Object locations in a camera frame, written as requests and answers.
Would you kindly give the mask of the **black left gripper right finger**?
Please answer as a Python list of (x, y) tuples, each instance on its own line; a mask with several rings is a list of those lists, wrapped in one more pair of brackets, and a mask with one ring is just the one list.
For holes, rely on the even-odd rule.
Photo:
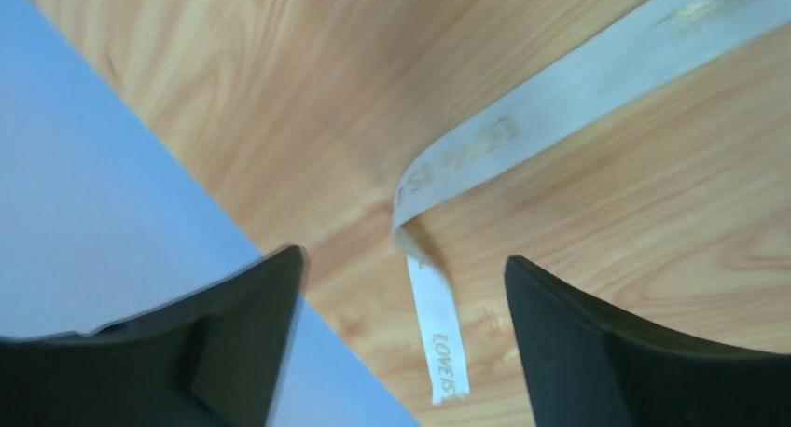
[(539, 426), (786, 426), (790, 358), (655, 324), (513, 255), (507, 302)]

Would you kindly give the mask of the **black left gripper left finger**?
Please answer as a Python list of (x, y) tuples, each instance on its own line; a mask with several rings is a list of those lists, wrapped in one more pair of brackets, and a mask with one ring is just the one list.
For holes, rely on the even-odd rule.
[(1, 342), (5, 426), (263, 426), (305, 255), (236, 276), (91, 335)]

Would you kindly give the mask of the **cream printed ribbon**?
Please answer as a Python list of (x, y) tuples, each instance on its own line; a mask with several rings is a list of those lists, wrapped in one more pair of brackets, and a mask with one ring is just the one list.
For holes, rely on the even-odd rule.
[(392, 237), (407, 258), (434, 405), (469, 395), (467, 361), (449, 280), (406, 223), (789, 21), (790, 0), (647, 0), (412, 161)]

